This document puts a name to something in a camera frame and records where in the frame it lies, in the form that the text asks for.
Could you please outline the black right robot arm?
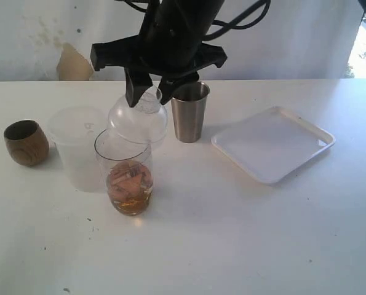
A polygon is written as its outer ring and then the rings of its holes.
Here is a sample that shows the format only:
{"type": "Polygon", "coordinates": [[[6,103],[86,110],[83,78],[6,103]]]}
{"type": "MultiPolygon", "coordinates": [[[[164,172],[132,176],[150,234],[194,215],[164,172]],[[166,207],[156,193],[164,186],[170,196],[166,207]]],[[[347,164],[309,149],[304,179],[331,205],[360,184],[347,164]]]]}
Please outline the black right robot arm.
{"type": "Polygon", "coordinates": [[[226,61],[221,47],[204,42],[222,5],[223,1],[150,1],[137,35],[92,45],[92,66],[95,71],[124,68],[125,98],[131,108],[153,86],[151,75],[160,76],[161,104],[166,104],[180,87],[199,80],[198,70],[220,68],[226,61]]]}

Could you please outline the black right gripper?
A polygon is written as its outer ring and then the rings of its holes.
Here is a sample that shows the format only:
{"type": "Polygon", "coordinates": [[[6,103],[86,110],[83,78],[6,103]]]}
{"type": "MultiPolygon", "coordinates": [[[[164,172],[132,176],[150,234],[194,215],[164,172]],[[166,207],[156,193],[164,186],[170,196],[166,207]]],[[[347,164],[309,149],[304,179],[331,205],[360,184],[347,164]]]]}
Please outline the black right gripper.
{"type": "Polygon", "coordinates": [[[204,43],[204,35],[198,31],[134,35],[95,43],[90,51],[95,71],[109,66],[127,68],[125,98],[130,108],[153,86],[149,74],[162,76],[158,86],[162,93],[160,104],[167,104],[177,89],[199,80],[196,71],[211,65],[221,68],[227,58],[222,47],[204,43]]]}

